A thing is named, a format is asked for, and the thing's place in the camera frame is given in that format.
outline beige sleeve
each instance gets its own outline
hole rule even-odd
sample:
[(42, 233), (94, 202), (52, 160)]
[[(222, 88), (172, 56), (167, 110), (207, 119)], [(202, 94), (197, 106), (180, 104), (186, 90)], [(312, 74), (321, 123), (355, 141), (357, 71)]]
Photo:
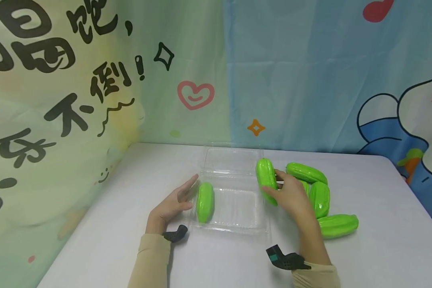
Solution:
[(295, 288), (340, 288), (336, 267), (304, 262), (312, 269), (292, 272)]
[(141, 237), (128, 288), (167, 288), (171, 242), (158, 234)]

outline pink heart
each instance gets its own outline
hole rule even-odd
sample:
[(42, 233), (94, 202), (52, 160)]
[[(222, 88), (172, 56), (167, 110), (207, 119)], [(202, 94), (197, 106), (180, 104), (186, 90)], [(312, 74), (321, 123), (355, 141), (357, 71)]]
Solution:
[(382, 0), (369, 3), (363, 9), (363, 17), (369, 22), (381, 22), (392, 8), (394, 0)]
[[(182, 94), (182, 89), (186, 86), (189, 86), (190, 88), (192, 88), (192, 93), (198, 94), (198, 92), (200, 92), (203, 89), (208, 89), (210, 91), (210, 95), (208, 96), (208, 98), (206, 100), (204, 100), (201, 103), (198, 103), (196, 105), (191, 105), (191, 103), (189, 103), (186, 98), (184, 97), (184, 95)], [(189, 109), (189, 110), (196, 110), (196, 109), (200, 109), (204, 106), (207, 106), (211, 101), (213, 101), (213, 98), (215, 96), (215, 88), (213, 87), (213, 85), (208, 84), (208, 83), (204, 83), (201, 84), (200, 86), (197, 86), (194, 82), (192, 81), (182, 81), (179, 83), (178, 85), (178, 96), (179, 96), (179, 100), (181, 100), (181, 102), (184, 104), (184, 106)], [(192, 102), (197, 102), (203, 99), (203, 96), (199, 96), (199, 97), (192, 97), (192, 96), (188, 96), (187, 99), (189, 101)]]

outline plastic clamshell box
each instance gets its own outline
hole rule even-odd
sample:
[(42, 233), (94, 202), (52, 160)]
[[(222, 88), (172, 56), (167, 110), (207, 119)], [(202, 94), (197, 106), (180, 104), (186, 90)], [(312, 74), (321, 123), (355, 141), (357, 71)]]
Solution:
[(213, 215), (207, 223), (198, 221), (195, 194), (187, 216), (189, 226), (253, 236), (268, 234), (267, 204), (256, 179), (256, 163), (263, 155), (262, 149), (243, 148), (237, 143), (211, 142), (205, 146), (198, 182), (213, 186)]

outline blue fabric backdrop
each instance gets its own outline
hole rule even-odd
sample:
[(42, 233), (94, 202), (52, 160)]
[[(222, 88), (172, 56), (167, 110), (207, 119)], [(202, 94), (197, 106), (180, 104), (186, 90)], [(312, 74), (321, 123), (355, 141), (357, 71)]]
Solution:
[(432, 85), (408, 93), (432, 80), (432, 0), (226, 0), (224, 20), (232, 141), (384, 155), (432, 217)]

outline white table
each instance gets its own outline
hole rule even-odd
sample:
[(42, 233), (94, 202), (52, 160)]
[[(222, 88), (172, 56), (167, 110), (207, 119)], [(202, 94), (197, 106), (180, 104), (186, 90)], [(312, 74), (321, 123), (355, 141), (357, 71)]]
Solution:
[[(126, 287), (149, 211), (194, 173), (199, 146), (135, 144), (38, 288)], [(307, 164), (326, 174), (330, 214), (356, 214), (358, 231), (326, 242), (344, 288), (432, 287), (432, 220), (389, 160), (379, 156), (264, 151), (275, 167)], [(292, 287), (265, 249), (297, 251), (297, 231), (271, 213), (267, 245), (189, 232), (171, 257), (171, 288)]]

